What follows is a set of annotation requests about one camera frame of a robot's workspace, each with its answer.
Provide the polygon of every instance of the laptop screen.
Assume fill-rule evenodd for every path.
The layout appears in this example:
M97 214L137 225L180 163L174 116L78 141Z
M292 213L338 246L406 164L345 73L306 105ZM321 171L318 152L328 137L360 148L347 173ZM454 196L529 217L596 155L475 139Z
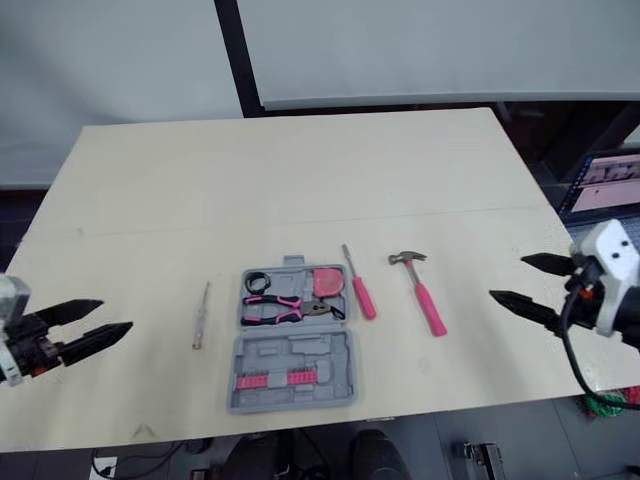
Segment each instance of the laptop screen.
M566 219L615 217L640 212L640 152L594 153L583 168L560 207Z

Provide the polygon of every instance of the pink screwdriver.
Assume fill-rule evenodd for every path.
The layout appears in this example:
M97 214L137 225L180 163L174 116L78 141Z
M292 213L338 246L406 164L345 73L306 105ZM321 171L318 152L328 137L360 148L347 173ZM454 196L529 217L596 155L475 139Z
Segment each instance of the pink screwdriver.
M347 248L346 245L342 245L342 251L344 252L345 258L347 259L349 268L351 269L351 275L353 276L353 289L356 292L356 297L358 298L358 302L360 303L360 308L362 309L362 313L369 320L373 320L374 318L376 318L376 315L378 315L378 312L376 312L376 307L371 301L371 297L369 296L367 287L364 286L362 277L358 277L356 275L356 269L353 268L353 262L351 261L351 254L349 253L349 249Z

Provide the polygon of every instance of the laptop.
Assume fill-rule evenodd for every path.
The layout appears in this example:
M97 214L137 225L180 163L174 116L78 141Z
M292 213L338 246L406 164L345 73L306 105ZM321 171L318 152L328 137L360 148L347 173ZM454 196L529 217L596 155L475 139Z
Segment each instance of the laptop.
M586 155L558 215L574 240L617 218L640 249L640 149Z

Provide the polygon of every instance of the green cable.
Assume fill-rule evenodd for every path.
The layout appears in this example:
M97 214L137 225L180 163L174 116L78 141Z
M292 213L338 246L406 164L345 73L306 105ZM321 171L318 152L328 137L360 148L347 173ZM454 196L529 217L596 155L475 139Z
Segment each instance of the green cable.
M614 391L614 392L608 392L608 393L603 393L601 394L602 397L604 397L607 400L611 400L612 402L625 402L626 398L624 397L624 395L622 395L622 393L618 392L618 391ZM621 415L624 411L623 408L620 407L613 407L610 405L605 405L603 403L598 402L597 400L594 400L591 397L585 397L584 399L585 404L587 405L587 408L593 412L594 415L598 416L598 417L617 417L618 415Z

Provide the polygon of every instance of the pink handle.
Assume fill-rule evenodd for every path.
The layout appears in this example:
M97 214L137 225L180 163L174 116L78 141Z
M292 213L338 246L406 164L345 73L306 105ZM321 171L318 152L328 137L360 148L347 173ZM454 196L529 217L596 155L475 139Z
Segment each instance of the pink handle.
M431 326L431 331L433 335L436 337L441 337L447 334L447 327L444 326L442 320L440 320L440 315L438 315L438 310L436 310L436 306L431 300L431 295L427 291L427 287L425 287L422 283L416 285L416 296L418 297L418 301L420 302L420 306L422 307L422 311L427 317L427 321Z
M360 302L360 308L362 308L364 316L369 320L376 318L378 312L376 312L376 307L371 301L367 287L364 286L362 277L355 277L353 279L353 289L356 291L356 297L358 297L358 302Z

